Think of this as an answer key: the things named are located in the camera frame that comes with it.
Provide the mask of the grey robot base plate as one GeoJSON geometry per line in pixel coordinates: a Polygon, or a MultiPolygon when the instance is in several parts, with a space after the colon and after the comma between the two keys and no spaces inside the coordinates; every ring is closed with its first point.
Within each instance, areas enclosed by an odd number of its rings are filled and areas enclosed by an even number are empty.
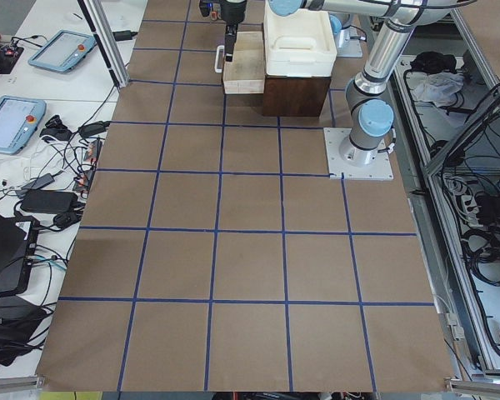
{"type": "Polygon", "coordinates": [[[392,181],[393,170],[385,140],[373,150],[361,150],[350,142],[350,128],[325,127],[324,144],[331,179],[392,181]]]}

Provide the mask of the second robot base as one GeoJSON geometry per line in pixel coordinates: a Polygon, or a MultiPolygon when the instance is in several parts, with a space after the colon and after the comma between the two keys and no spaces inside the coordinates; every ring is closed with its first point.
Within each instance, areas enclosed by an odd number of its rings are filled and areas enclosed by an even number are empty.
{"type": "Polygon", "coordinates": [[[353,15],[340,12],[328,14],[338,58],[361,58],[363,50],[357,29],[353,27],[353,15]]]}

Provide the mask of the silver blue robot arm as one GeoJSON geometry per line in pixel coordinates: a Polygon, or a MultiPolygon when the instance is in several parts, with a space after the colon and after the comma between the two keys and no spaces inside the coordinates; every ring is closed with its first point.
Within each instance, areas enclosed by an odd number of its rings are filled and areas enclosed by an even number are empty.
{"type": "Polygon", "coordinates": [[[353,126],[339,145],[339,154],[346,163],[364,167],[374,161],[380,142],[393,125],[393,110],[380,96],[415,27],[435,23],[461,3],[331,0],[271,1],[269,5],[281,17],[307,9],[384,19],[362,71],[349,82],[346,91],[353,126]]]}

